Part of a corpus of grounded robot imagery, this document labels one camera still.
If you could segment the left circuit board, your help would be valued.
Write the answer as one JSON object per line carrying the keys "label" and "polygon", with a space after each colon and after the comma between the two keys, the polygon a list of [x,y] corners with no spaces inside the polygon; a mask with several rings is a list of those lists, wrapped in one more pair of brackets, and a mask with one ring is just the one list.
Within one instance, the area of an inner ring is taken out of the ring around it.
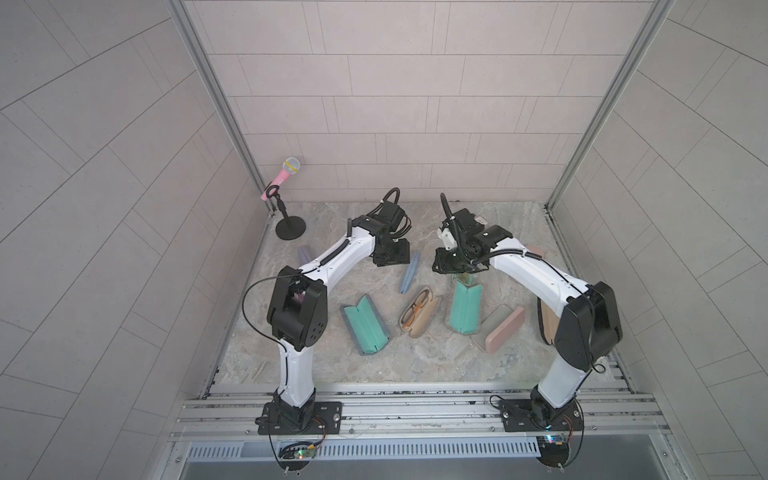
{"label": "left circuit board", "polygon": [[281,461],[310,460],[316,457],[319,445],[311,442],[295,442],[282,447],[278,453]]}

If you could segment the right circuit board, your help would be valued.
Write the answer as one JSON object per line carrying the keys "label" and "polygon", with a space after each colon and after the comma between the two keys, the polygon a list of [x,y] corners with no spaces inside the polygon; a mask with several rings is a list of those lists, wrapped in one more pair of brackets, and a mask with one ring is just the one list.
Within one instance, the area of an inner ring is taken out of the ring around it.
{"label": "right circuit board", "polygon": [[565,467],[570,457],[570,444],[561,436],[545,435],[536,438],[540,456],[538,461],[551,468]]}

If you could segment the beige glasses case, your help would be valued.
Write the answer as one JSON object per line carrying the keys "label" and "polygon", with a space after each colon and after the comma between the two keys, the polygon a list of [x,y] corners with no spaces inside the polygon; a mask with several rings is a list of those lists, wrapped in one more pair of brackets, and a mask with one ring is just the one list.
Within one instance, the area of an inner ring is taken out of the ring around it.
{"label": "beige glasses case", "polygon": [[409,331],[404,331],[400,327],[401,330],[407,333],[411,338],[419,338],[420,336],[422,336],[426,331],[426,329],[428,328],[431,322],[431,319],[433,317],[433,314],[438,309],[440,303],[441,303],[441,296],[436,296],[432,291],[431,301],[426,305],[426,307],[423,310],[420,311],[420,314],[418,315],[412,328]]}

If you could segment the circuit board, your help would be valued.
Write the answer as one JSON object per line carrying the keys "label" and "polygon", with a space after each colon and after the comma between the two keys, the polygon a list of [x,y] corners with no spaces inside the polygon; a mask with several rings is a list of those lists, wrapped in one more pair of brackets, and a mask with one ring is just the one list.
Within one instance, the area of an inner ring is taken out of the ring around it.
{"label": "circuit board", "polygon": [[310,460],[316,457],[319,445],[311,442],[295,442],[282,447],[278,453],[281,461]]}
{"label": "circuit board", "polygon": [[565,467],[570,457],[570,444],[561,436],[545,435],[536,438],[540,456],[538,461],[551,468]]}

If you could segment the teal folding glasses case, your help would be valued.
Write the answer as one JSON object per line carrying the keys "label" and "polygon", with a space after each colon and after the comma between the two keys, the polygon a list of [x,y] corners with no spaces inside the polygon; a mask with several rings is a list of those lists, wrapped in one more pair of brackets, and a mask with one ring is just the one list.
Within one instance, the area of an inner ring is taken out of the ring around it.
{"label": "teal folding glasses case", "polygon": [[452,304],[447,319],[448,327],[462,335],[472,335],[480,325],[480,307],[482,303],[482,285],[466,286],[455,284]]}

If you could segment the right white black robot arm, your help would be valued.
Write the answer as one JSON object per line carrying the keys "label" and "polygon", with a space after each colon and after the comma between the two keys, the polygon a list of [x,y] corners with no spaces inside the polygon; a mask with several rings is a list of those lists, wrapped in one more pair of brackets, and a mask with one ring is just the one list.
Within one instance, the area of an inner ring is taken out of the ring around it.
{"label": "right white black robot arm", "polygon": [[495,269],[530,290],[559,320],[554,337],[557,356],[531,392],[531,412],[549,426],[575,399],[596,362],[623,337],[613,289],[590,284],[550,264],[498,225],[487,226],[468,209],[453,211],[440,195],[445,213],[439,233],[443,246],[432,270],[439,274],[476,274]]}

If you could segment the aluminium rail frame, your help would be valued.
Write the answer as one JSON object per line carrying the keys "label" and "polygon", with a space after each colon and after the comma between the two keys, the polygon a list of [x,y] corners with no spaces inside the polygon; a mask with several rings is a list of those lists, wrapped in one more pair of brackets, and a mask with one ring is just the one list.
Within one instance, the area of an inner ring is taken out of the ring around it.
{"label": "aluminium rail frame", "polygon": [[540,456],[536,438],[567,439],[573,472],[618,469],[638,462],[642,477],[688,479],[691,471],[651,394],[623,379],[590,381],[576,394],[584,428],[576,432],[506,432],[493,400],[530,399],[505,383],[326,384],[317,402],[342,402],[338,434],[259,435],[255,420],[272,400],[266,385],[216,385],[182,404],[155,479],[178,479],[195,461],[264,461],[280,471],[279,450],[319,440],[317,462],[332,460],[510,459]]}

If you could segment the black tan open case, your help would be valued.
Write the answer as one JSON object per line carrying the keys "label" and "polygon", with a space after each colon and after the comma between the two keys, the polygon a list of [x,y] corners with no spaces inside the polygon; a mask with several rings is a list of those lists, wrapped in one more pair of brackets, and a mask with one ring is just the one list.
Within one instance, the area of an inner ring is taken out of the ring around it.
{"label": "black tan open case", "polygon": [[560,318],[540,298],[537,299],[537,315],[542,340],[547,345],[555,343]]}

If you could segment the pink toy microphone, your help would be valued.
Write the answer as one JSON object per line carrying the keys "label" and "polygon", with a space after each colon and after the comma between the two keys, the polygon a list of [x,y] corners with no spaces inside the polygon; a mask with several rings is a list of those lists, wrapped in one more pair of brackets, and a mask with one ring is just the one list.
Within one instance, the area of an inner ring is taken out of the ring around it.
{"label": "pink toy microphone", "polygon": [[266,201],[268,199],[268,191],[271,187],[282,185],[288,178],[296,174],[300,168],[301,168],[301,163],[299,159],[295,157],[287,158],[283,162],[279,173],[275,176],[275,178],[269,183],[269,185],[263,191],[261,195],[261,200]]}

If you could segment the black microphone stand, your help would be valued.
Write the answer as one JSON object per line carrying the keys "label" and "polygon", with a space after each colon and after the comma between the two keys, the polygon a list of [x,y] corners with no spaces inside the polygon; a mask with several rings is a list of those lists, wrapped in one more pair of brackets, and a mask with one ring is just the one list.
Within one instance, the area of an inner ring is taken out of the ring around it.
{"label": "black microphone stand", "polygon": [[274,199],[277,203],[282,219],[278,221],[275,227],[275,233],[281,240],[295,240],[301,237],[306,231],[306,222],[299,216],[289,215],[285,202],[279,193],[280,186],[272,184],[266,190],[268,199]]}

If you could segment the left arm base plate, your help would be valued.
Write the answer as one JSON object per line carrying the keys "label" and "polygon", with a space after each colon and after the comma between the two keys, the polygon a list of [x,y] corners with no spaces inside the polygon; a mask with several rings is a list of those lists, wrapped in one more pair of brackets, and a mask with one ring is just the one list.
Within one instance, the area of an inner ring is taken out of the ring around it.
{"label": "left arm base plate", "polygon": [[342,402],[310,400],[303,407],[293,407],[277,398],[264,406],[255,423],[259,435],[335,435],[340,431],[342,410]]}

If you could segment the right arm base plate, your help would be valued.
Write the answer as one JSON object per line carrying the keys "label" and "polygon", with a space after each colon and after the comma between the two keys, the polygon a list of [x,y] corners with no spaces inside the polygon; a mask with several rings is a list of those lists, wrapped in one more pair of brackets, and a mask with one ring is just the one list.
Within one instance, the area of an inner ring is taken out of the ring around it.
{"label": "right arm base plate", "polygon": [[553,408],[544,400],[504,399],[492,401],[506,432],[576,432],[584,428],[584,417],[576,398]]}

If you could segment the pink grey open case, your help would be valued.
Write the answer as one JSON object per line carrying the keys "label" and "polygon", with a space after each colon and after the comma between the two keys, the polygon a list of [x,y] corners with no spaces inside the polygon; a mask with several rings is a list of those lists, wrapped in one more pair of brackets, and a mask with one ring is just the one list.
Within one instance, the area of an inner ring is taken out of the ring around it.
{"label": "pink grey open case", "polygon": [[472,342],[488,354],[497,352],[524,324],[525,308],[500,305],[470,336]]}

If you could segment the orange frame glasses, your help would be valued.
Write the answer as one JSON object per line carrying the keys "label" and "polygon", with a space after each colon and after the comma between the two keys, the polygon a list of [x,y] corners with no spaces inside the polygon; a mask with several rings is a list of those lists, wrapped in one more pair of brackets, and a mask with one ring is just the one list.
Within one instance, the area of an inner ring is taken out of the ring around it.
{"label": "orange frame glasses", "polygon": [[429,288],[424,288],[417,294],[413,302],[406,308],[400,317],[400,327],[404,331],[409,331],[412,328],[420,311],[426,307],[431,299],[432,291]]}

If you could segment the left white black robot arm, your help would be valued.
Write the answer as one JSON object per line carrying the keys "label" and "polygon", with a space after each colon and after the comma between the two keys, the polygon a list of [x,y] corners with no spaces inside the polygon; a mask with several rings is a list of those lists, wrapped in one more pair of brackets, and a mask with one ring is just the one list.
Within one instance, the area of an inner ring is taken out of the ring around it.
{"label": "left white black robot arm", "polygon": [[345,235],[319,257],[271,278],[275,284],[266,314],[271,332],[262,336],[279,346],[281,377],[267,406],[294,423],[314,413],[313,346],[327,327],[332,288],[366,258],[378,267],[410,261],[405,235],[411,220],[399,198],[400,189],[390,189],[370,212],[349,219]]}

